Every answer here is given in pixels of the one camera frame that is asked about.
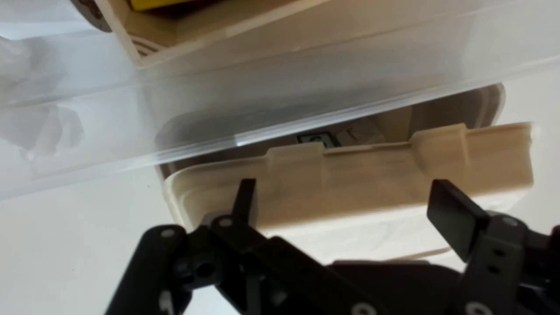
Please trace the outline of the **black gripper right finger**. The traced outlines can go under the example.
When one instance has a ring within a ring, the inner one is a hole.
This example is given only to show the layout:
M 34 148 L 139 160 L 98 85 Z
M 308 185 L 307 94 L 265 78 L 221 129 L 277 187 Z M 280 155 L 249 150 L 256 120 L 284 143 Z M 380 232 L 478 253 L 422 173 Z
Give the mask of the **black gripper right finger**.
M 538 232 L 450 180 L 433 181 L 427 218 L 466 262 L 448 313 L 560 315 L 560 225 Z

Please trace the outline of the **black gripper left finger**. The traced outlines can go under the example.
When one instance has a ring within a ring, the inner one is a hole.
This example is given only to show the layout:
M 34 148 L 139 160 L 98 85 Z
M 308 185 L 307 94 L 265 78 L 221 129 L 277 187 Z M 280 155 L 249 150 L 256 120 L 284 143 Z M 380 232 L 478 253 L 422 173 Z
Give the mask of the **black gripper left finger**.
M 105 315 L 182 315 L 205 286 L 240 315 L 326 315 L 310 283 L 315 262 L 249 223 L 256 188 L 256 178 L 244 178 L 233 209 L 195 230 L 172 223 L 146 230 Z

